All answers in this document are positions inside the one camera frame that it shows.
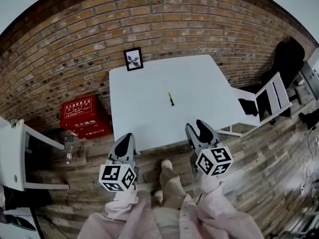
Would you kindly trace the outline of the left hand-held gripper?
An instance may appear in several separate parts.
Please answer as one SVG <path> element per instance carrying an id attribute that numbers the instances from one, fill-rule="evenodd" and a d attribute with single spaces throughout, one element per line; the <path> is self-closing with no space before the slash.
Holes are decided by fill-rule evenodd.
<path id="1" fill-rule="evenodd" d="M 112 145 L 105 164 L 100 167 L 98 182 L 109 192 L 126 192 L 137 182 L 136 142 L 132 133 L 121 136 Z"/>

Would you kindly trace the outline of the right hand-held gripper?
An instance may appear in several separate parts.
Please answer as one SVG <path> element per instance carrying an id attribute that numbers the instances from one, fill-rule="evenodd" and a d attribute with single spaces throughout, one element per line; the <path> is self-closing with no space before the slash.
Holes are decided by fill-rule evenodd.
<path id="1" fill-rule="evenodd" d="M 196 120 L 196 125 L 198 135 L 192 125 L 187 123 L 185 126 L 188 143 L 194 150 L 190 158 L 194 176 L 225 174 L 234 161 L 229 148 L 219 142 L 216 131 L 210 125 L 199 119 Z"/>

